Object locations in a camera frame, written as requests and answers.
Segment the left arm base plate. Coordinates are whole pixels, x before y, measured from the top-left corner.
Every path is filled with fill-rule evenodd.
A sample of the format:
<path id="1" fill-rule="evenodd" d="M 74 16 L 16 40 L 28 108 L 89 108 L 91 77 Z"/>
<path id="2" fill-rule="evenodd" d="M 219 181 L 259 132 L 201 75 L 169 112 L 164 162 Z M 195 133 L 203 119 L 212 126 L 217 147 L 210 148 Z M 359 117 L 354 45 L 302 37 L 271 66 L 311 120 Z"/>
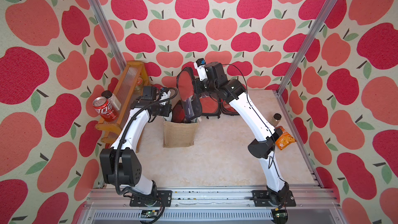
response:
<path id="1" fill-rule="evenodd" d="M 158 190 L 156 196 L 134 194 L 130 199 L 130 207 L 170 207 L 173 192 Z"/>

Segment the burlap canvas tote bag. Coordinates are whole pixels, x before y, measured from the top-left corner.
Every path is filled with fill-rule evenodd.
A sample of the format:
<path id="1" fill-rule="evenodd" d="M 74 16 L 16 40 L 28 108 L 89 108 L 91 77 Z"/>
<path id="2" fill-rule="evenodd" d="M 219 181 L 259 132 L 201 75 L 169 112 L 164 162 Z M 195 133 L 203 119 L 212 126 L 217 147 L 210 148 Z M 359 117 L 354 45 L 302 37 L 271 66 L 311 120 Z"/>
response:
<path id="1" fill-rule="evenodd" d="M 199 123 L 174 123 L 164 122 L 164 148 L 182 148 L 194 145 L 194 139 L 199 127 Z"/>

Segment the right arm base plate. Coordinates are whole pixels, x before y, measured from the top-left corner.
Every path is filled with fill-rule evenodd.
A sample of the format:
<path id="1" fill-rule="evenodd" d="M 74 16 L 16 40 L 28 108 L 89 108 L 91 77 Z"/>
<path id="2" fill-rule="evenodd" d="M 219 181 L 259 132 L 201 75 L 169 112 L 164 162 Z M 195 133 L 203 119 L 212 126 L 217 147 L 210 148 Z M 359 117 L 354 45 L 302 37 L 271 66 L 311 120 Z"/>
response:
<path id="1" fill-rule="evenodd" d="M 287 191 L 282 195 L 269 193 L 266 190 L 253 190 L 250 200 L 255 204 L 255 207 L 296 207 L 296 201 L 292 191 Z"/>

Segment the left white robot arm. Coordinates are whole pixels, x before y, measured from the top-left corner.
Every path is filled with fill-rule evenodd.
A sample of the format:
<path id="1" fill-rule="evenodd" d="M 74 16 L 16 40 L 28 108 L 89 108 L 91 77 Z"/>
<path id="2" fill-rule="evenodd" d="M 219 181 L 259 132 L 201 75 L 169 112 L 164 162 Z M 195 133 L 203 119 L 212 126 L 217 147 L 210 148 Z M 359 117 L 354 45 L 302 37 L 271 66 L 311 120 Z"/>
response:
<path id="1" fill-rule="evenodd" d="M 117 140 L 100 153 L 101 169 L 106 184 L 113 185 L 118 195 L 127 193 L 146 198 L 157 196 L 157 186 L 153 180 L 143 175 L 143 168 L 136 150 L 144 127 L 150 117 L 171 117 L 171 103 L 150 103 L 142 108 L 130 110 L 126 125 Z"/>

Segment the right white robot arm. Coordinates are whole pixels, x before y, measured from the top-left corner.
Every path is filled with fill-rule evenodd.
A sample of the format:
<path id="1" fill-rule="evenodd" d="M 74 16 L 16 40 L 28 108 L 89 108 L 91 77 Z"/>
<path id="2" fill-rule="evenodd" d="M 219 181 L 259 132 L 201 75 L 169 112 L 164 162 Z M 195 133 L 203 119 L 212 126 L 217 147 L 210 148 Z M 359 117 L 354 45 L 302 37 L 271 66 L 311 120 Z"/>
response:
<path id="1" fill-rule="evenodd" d="M 218 95 L 249 126 L 255 139 L 248 145 L 248 150 L 259 159 L 263 169 L 269 203 L 272 206 L 283 205 L 288 196 L 289 184 L 283 179 L 275 157 L 276 141 L 283 133 L 281 128 L 275 128 L 264 118 L 239 80 L 195 79 L 193 88 L 195 93 Z"/>

